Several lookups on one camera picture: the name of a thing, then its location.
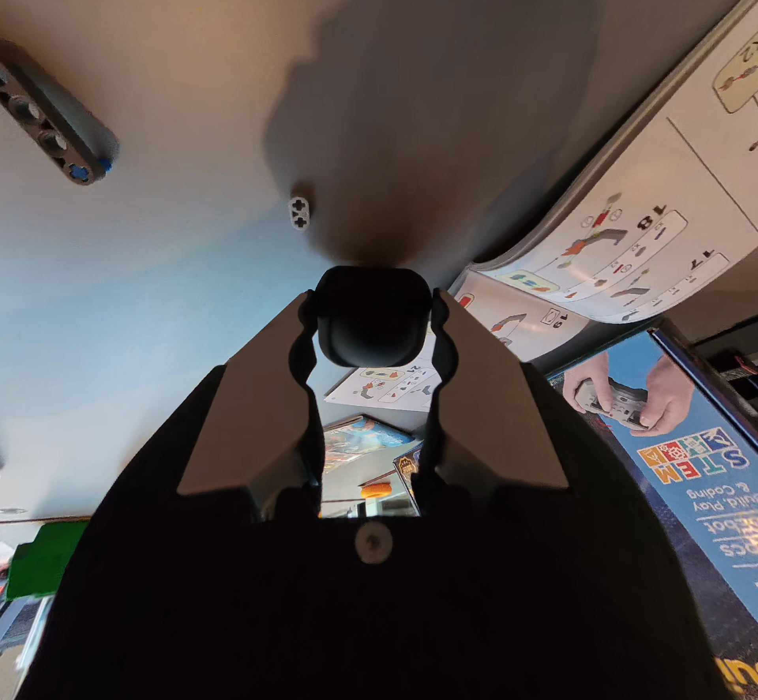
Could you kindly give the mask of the grey bent beam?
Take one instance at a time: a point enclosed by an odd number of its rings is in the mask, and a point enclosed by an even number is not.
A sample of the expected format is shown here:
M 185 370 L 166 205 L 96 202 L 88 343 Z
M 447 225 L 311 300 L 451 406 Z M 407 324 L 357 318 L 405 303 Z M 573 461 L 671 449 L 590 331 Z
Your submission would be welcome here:
M 115 133 L 27 51 L 5 39 L 1 105 L 68 181 L 100 182 L 118 158 Z

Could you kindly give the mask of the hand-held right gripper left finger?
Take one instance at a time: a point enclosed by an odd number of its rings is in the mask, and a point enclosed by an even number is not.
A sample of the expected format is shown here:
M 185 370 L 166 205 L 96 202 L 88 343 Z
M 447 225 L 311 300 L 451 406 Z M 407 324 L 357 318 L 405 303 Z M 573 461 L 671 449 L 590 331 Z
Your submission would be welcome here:
M 317 363 L 316 293 L 289 303 L 227 361 L 176 488 L 181 496 L 241 489 L 255 517 L 294 495 L 321 507 L 325 440 L 308 378 Z

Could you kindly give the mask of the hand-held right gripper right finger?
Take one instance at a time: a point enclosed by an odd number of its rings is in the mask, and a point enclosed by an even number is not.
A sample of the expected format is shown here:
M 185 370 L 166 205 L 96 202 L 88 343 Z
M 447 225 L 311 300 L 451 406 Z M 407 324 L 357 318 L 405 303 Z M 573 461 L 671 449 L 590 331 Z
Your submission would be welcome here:
M 529 366 L 447 291 L 433 291 L 430 322 L 440 383 L 412 475 L 420 515 L 485 513 L 503 489 L 569 490 Z

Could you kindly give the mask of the black rounded case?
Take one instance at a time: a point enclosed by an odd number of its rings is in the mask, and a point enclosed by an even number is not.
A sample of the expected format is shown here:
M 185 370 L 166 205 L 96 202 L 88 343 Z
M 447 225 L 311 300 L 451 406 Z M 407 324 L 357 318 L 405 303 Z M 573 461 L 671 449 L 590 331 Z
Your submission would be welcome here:
M 315 288 L 317 338 L 341 367 L 394 367 L 422 351 L 432 293 L 415 271 L 339 266 Z

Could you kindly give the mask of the open instruction booklet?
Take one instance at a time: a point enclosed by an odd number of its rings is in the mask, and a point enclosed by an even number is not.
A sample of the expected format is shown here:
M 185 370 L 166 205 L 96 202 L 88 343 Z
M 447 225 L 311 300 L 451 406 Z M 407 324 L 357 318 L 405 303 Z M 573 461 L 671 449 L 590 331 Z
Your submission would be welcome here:
M 756 250 L 757 0 L 739 0 L 535 229 L 450 295 L 522 361 L 648 320 Z

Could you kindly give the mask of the grey desk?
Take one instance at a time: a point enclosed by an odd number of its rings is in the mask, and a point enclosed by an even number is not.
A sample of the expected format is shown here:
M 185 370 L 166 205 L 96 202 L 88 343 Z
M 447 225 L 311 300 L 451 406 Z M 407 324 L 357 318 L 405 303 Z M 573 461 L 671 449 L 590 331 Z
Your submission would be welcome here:
M 2 509 L 94 510 L 331 265 L 515 246 L 737 1 L 2 0 L 120 143 L 75 185 L 2 114 Z

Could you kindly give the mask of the green plastic bin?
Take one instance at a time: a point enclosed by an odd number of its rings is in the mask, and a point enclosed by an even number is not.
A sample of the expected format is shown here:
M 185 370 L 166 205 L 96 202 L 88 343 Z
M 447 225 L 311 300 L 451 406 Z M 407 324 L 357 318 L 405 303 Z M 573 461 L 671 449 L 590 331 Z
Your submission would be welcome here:
M 54 595 L 89 521 L 60 521 L 41 526 L 30 543 L 19 545 L 8 567 L 5 600 Z

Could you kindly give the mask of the blue robot kit box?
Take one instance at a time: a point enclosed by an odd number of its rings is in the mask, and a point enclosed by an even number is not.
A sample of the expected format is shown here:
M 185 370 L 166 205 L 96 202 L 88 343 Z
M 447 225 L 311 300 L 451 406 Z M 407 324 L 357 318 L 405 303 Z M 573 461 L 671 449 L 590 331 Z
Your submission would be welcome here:
M 756 698 L 756 454 L 705 413 L 587 420 L 532 365 L 569 490 L 392 522 L 403 698 Z

